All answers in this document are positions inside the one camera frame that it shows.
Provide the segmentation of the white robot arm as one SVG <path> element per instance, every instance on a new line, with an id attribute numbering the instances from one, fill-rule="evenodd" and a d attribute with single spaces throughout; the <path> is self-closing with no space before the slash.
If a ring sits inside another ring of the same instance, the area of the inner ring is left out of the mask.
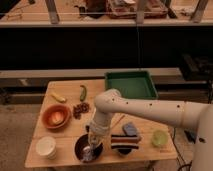
<path id="1" fill-rule="evenodd" d="M 115 113 L 181 127 L 197 134 L 191 171 L 213 171 L 213 104 L 189 101 L 127 99 L 117 89 L 94 98 L 88 141 L 97 147 L 109 133 Z"/>

